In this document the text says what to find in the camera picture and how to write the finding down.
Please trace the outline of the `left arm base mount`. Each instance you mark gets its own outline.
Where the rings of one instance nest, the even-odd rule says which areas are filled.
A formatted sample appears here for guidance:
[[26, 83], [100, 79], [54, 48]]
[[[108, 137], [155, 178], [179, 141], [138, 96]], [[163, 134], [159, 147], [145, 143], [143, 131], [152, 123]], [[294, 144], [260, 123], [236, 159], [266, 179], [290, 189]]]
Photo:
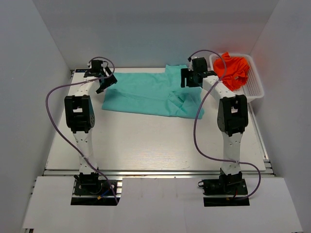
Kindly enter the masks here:
[[98, 173], [74, 175], [72, 206], [116, 206], [121, 198], [121, 182], [101, 178]]

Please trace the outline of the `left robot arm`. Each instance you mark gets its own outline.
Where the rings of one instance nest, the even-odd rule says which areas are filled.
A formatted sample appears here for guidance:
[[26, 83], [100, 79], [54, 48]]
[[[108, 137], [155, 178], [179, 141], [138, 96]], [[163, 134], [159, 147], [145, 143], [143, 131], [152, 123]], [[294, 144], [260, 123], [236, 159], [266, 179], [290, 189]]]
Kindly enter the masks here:
[[92, 145], [95, 113], [90, 92], [96, 83], [99, 84], [99, 88], [95, 91], [97, 94], [116, 84], [117, 79], [113, 72], [114, 70], [111, 70], [109, 67], [96, 68], [94, 65], [91, 65], [86, 70], [78, 90], [64, 99], [66, 124], [74, 137], [74, 148], [80, 155], [79, 173], [82, 175], [93, 175], [98, 172]]

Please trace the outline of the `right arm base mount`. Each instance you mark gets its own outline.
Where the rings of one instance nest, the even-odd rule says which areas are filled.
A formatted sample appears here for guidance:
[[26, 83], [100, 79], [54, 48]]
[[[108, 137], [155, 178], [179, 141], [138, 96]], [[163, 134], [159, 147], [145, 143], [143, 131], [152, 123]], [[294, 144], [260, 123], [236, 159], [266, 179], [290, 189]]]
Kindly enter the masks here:
[[203, 189], [205, 207], [249, 206], [248, 190], [242, 173], [221, 174], [217, 179], [204, 179], [198, 183]]

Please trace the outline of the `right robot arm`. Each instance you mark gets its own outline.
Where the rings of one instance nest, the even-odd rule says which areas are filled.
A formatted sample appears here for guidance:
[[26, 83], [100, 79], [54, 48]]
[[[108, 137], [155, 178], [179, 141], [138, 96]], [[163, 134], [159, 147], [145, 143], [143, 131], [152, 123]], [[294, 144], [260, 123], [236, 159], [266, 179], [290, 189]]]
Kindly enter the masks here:
[[247, 97], [229, 90], [211, 71], [195, 73], [188, 68], [181, 69], [181, 87], [186, 86], [201, 87], [218, 102], [217, 125], [224, 146], [221, 174], [240, 174], [241, 140], [248, 125]]

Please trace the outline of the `teal t-shirt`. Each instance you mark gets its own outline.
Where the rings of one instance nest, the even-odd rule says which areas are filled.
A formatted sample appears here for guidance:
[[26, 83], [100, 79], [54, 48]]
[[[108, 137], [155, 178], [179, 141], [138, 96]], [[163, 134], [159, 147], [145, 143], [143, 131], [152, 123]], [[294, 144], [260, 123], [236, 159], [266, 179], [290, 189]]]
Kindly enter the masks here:
[[115, 73], [105, 91], [103, 110], [164, 117], [202, 118], [201, 88], [180, 86], [184, 65], [166, 65], [162, 73]]

